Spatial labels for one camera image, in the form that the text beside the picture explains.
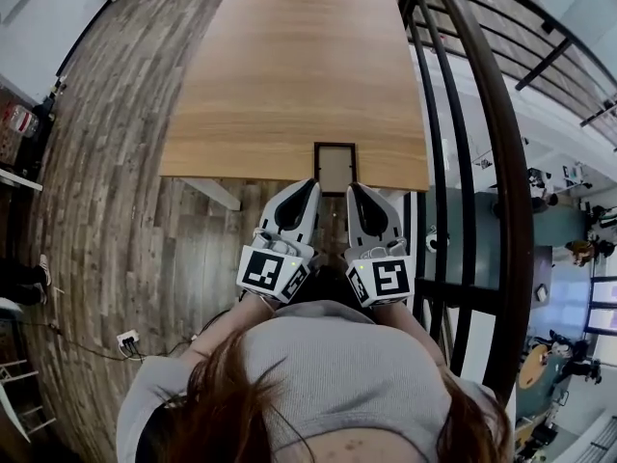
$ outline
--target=wall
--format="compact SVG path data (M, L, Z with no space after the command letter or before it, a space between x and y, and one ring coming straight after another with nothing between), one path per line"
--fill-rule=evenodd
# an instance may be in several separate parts
M592 207L594 205L601 205L607 209L615 207L617 206L617 187L593 194L584 198L583 201L589 203Z
M602 383L585 382L580 376L572 377L566 406L559 409L555 423L573 434L581 435L602 414L609 410L617 414L617 368L602 367Z
M106 0L25 0L0 23L0 82L41 102L64 58Z
M617 77L617 0L539 0L554 17L578 36ZM611 93L603 75L588 60L583 63Z
M617 366L617 336L598 336L594 357Z

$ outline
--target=person's leg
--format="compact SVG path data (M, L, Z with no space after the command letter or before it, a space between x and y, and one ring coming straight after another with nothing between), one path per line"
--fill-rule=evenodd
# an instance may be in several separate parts
M321 266L315 273L308 276L289 305L318 300L338 302L374 320L373 311L361 307L344 273L329 265Z
M0 281L0 296L8 298L16 304L26 306L45 304L47 302L47 295L40 283L34 285L18 285L9 284L2 280Z
M542 212L549 207L547 203L545 203L544 199L541 197L532 197L531 198L531 212L533 214Z
M568 366L568 364L566 364L564 366L564 368L561 369L561 372L559 373L559 375L557 377L555 377L555 380L552 381L552 386L550 386L550 392L552 393L554 391L554 389L561 384L563 381L565 381L568 377L570 377L572 375L572 373L566 368Z
M45 274L45 281L42 282L44 286L51 285L51 273L49 272L49 262L47 261L47 256L45 254L41 254L39 258L38 268L42 269L42 272Z
M499 203L491 204L491 212L493 213L493 216L495 216L497 219L501 217L501 206L499 205Z
M9 283L20 285L33 285L34 283L47 285L47 273L40 265L28 267L16 260L0 259L0 281L8 281Z

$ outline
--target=small object on table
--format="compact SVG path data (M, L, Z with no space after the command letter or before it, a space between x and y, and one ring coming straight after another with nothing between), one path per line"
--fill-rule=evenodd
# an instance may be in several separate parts
M531 309L545 307L550 301L552 278L552 247L536 246L533 249L533 293Z
M539 344L529 352L519 373L519 387L522 390L531 388L542 377L547 367L545 358L548 352L549 348L545 344Z
M544 284L541 284L536 288L536 298L539 302L544 302L549 298L549 291Z

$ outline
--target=white wall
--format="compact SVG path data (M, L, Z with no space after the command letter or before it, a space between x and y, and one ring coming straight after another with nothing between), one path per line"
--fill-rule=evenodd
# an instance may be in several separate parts
M594 357L617 366L617 336L598 336Z
M583 201L589 203L592 207L594 205L601 205L606 209L615 207L617 206L617 187L593 194L584 198Z
M592 423L609 410L617 414L617 368L602 367L602 383L585 382L580 376L573 376L568 391L570 397L566 406L559 409L555 423L573 434L583 434Z
M58 67L105 1L27 0L10 19L3 16L0 81L26 101L41 102Z

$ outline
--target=wooden table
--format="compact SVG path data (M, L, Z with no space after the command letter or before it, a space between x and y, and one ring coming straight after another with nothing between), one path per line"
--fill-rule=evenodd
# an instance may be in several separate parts
M531 309L545 307L550 302L550 283L552 281L552 247L538 245L533 249L533 286L531 288ZM544 285L547 289L547 299L538 300L536 291Z
M160 175L237 209L211 178L313 177L318 142L355 143L366 185L428 189L396 0L223 0L187 70Z
M545 344L539 344L529 352L519 372L519 387L522 390L528 390L542 377L547 368L542 359L548 352Z

